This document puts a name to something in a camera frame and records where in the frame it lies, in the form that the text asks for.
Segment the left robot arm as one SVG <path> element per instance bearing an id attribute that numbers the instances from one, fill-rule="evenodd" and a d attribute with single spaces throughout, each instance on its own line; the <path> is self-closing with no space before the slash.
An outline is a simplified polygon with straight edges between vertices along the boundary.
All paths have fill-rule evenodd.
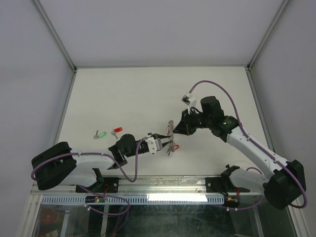
<path id="1" fill-rule="evenodd" d="M 102 169 L 122 169 L 127 158 L 155 154 L 171 143 L 170 135 L 149 133 L 136 140 L 133 135 L 125 134 L 104 153 L 84 153 L 72 149 L 67 142 L 59 142 L 32 159 L 31 179 L 41 191 L 58 185 L 80 185 L 97 192 L 104 184 Z"/>

